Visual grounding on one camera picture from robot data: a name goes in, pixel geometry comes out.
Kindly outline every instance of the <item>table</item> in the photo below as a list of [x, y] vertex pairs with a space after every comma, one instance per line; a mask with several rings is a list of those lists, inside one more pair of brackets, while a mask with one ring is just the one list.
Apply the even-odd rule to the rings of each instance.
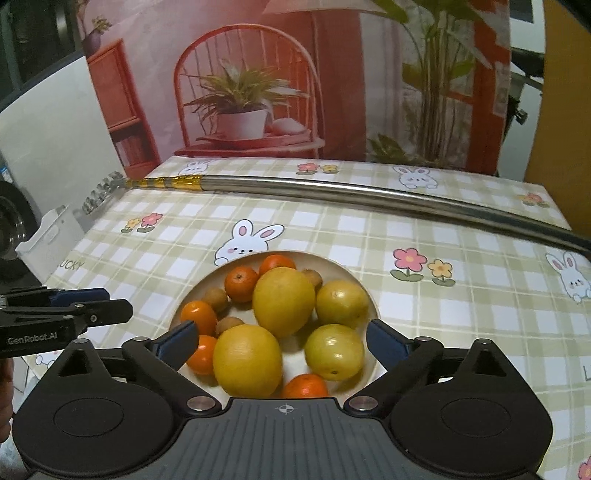
[[[413, 190], [568, 228], [543, 187], [462, 172], [272, 158], [209, 159], [201, 164], [199, 159], [171, 157], [150, 176], [174, 176], [190, 162], [197, 164], [189, 169], [212, 175]], [[192, 286], [224, 262], [227, 249], [220, 247], [232, 238], [240, 220], [252, 223], [253, 233], [273, 226], [267, 242], [252, 243], [255, 250], [307, 251], [344, 265], [372, 294], [381, 318], [408, 337], [427, 335], [463, 348], [479, 337], [493, 339], [552, 417], [554, 437], [541, 474], [547, 480], [577, 478], [591, 455], [591, 300], [567, 295], [546, 255], [555, 257], [550, 260], [558, 262], [557, 268], [576, 262], [589, 279], [591, 265], [580, 255], [565, 259], [562, 251], [530, 242], [354, 206], [233, 193], [132, 190], [96, 222], [47, 284], [104, 287], [112, 298], [133, 304], [134, 316], [127, 324], [85, 334], [98, 348], [116, 347], [138, 335], [154, 338], [167, 330]], [[410, 267], [422, 275], [419, 281], [405, 276], [412, 273], [402, 265], [408, 256], [414, 258]], [[26, 361], [40, 376], [55, 357], [50, 353]]]

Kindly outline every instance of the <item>red tray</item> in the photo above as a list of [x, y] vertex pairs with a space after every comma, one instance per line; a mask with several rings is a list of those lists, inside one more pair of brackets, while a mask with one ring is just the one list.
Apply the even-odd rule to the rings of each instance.
[[197, 140], [208, 140], [233, 150], [251, 150], [253, 148], [285, 147], [286, 145], [309, 142], [311, 138], [310, 130], [306, 130], [296, 135], [273, 135], [265, 133], [263, 138], [254, 138], [252, 140], [227, 140], [222, 134], [206, 135]]

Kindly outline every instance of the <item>flower print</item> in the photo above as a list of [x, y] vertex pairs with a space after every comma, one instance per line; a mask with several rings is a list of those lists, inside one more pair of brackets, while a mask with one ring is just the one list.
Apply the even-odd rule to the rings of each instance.
[[456, 284], [456, 281], [452, 280], [453, 267], [451, 263], [436, 258], [433, 262], [427, 264], [427, 268], [431, 270], [433, 277], [435, 277], [431, 279], [435, 285], [453, 287]]
[[394, 250], [394, 258], [396, 258], [394, 265], [397, 268], [406, 269], [406, 272], [396, 269], [390, 270], [390, 274], [394, 278], [401, 281], [421, 281], [424, 278], [417, 273], [411, 274], [411, 271], [420, 272], [423, 269], [423, 265], [427, 263], [427, 257], [419, 254], [416, 248], [408, 248], [406, 250], [398, 248]]
[[323, 165], [322, 166], [322, 171], [324, 173], [338, 173], [339, 172], [339, 166], [337, 166], [337, 165]]
[[150, 213], [149, 215], [142, 218], [142, 226], [154, 226], [162, 218], [162, 213]]
[[517, 198], [519, 198], [519, 200], [521, 200], [523, 202], [523, 204], [527, 205], [528, 207], [538, 206], [538, 207], [548, 208], [550, 206], [537, 193], [529, 192], [527, 195], [518, 195]]
[[406, 250], [398, 248], [394, 250], [394, 258], [397, 259], [394, 262], [397, 268], [408, 268], [413, 272], [420, 272], [423, 265], [427, 263], [427, 257], [420, 255], [416, 248]]
[[128, 220], [126, 225], [121, 229], [121, 233], [129, 233], [135, 227], [137, 227], [141, 221], [142, 220], [140, 220], [139, 218], [132, 218], [131, 220]]
[[536, 193], [528, 193], [525, 198], [531, 200], [534, 203], [540, 203], [544, 201], [542, 197]]
[[154, 225], [162, 218], [162, 213], [152, 212], [142, 218], [142, 225], [138, 228], [139, 233], [148, 233], [154, 230]]
[[433, 277], [452, 277], [452, 264], [444, 263], [442, 260], [439, 260], [438, 258], [435, 259], [434, 262], [429, 263], [429, 265], [427, 265], [427, 268], [431, 270], [431, 273], [433, 273]]
[[296, 173], [298, 175], [314, 175], [318, 172], [319, 168], [320, 165], [313, 162], [301, 163], [297, 166], [298, 171]]
[[591, 456], [579, 467], [580, 480], [591, 480]]
[[127, 225], [125, 225], [125, 228], [129, 228], [129, 229], [134, 229], [135, 227], [137, 227], [142, 220], [140, 220], [139, 218], [132, 218], [131, 220], [129, 220], [127, 222]]

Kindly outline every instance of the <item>wooden chair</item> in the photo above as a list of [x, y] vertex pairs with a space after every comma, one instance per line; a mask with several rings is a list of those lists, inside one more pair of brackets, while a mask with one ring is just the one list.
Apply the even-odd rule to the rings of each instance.
[[[289, 80], [290, 86], [308, 95], [288, 100], [287, 106], [274, 108], [275, 118], [293, 118], [305, 125], [307, 141], [282, 147], [236, 150], [221, 147], [209, 140], [199, 140], [216, 133], [216, 119], [204, 119], [194, 106], [186, 104], [203, 96], [201, 76], [220, 74], [220, 60], [243, 68], [274, 67], [277, 77]], [[179, 58], [174, 69], [174, 94], [183, 132], [184, 148], [175, 155], [215, 157], [313, 157], [319, 158], [324, 147], [322, 95], [320, 79], [310, 54], [295, 39], [276, 28], [255, 24], [227, 25], [206, 33], [193, 42]]]

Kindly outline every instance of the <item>metal pole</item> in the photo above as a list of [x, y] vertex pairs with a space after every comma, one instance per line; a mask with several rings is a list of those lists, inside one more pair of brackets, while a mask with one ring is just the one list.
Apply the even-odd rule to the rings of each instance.
[[578, 252], [591, 260], [591, 239], [570, 230], [490, 207], [421, 193], [329, 181], [226, 175], [128, 180], [126, 186], [251, 193], [363, 206], [395, 215], [410, 215], [522, 238]]

